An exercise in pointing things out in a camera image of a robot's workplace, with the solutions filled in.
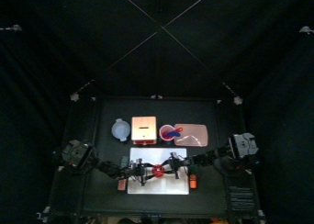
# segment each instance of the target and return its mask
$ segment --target black table surface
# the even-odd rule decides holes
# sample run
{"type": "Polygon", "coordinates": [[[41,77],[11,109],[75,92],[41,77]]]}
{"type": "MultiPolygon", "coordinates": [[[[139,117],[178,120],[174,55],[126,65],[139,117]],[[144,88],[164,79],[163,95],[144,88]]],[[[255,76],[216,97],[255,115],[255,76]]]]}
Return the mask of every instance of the black table surface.
{"type": "MultiPolygon", "coordinates": [[[[158,141],[155,145],[134,145],[130,136],[122,142],[112,136],[112,124],[122,118],[131,125],[132,117],[156,117],[156,128],[164,124],[200,124],[208,132],[207,147],[187,148],[187,155],[204,153],[227,143],[234,133],[245,132],[242,108],[231,100],[162,99],[99,97],[74,103],[67,120],[64,142],[80,140],[98,148],[103,161],[120,164],[130,149],[175,148],[158,141]]],[[[87,175],[56,171],[49,206],[53,215],[226,217],[226,191],[216,169],[199,167],[198,188],[188,195],[128,195],[118,191],[118,182],[99,170],[87,175]]]]}

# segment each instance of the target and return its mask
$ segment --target black enclosure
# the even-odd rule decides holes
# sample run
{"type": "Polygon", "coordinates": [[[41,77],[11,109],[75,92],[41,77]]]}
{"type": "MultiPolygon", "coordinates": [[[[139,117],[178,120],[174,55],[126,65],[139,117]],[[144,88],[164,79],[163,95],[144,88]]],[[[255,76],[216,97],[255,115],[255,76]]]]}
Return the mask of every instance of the black enclosure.
{"type": "MultiPolygon", "coordinates": [[[[64,172],[55,175],[52,152],[72,137],[88,138],[103,159],[119,161],[131,142],[122,147],[99,131],[110,134],[118,115],[130,121],[150,109],[160,122],[186,116],[215,129],[214,148],[234,133],[255,135],[267,223],[311,223],[313,1],[0,0],[0,222],[40,223],[48,204],[64,214],[140,213],[127,205],[139,200],[94,188],[98,181],[112,185],[98,171],[69,183],[64,172]],[[167,107],[178,115],[167,117],[167,107]],[[118,148],[112,155],[103,141],[118,148]]],[[[155,197],[147,210],[224,218],[222,177],[204,170],[216,190],[202,201],[192,194],[202,208],[175,211],[155,197]]]]}

